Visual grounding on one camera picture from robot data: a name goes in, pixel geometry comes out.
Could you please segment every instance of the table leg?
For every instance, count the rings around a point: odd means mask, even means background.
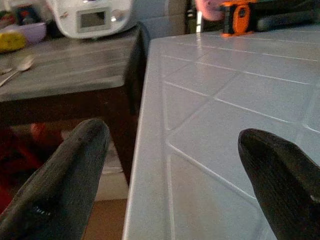
[[[110,129],[127,183],[130,183],[135,149],[138,116],[130,114],[128,96],[124,87],[101,93],[104,121]]]

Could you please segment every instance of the purple bowl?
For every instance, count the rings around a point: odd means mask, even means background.
[[[15,31],[23,34],[28,44],[36,44],[41,42],[47,33],[47,27],[44,22],[33,23],[28,25],[9,25],[1,30],[1,32]]]

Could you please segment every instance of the white tiled countertop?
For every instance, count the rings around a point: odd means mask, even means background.
[[[151,42],[125,240],[275,240],[238,154],[241,130],[320,165],[320,25]]]

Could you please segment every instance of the pink object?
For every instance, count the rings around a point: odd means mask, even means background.
[[[28,44],[36,44],[41,42],[47,33],[47,27],[44,22],[32,23],[27,25],[9,25],[1,30],[2,33],[15,31],[23,34]]]
[[[217,21],[222,19],[219,6],[226,0],[195,0],[196,8],[202,12],[202,17],[206,20]]]

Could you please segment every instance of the dark wooden table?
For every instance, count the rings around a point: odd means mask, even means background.
[[[60,38],[1,55],[0,67],[29,54],[36,60],[0,88],[0,128],[102,116],[129,183],[137,115],[130,113],[124,73],[137,35],[133,29],[100,40]]]

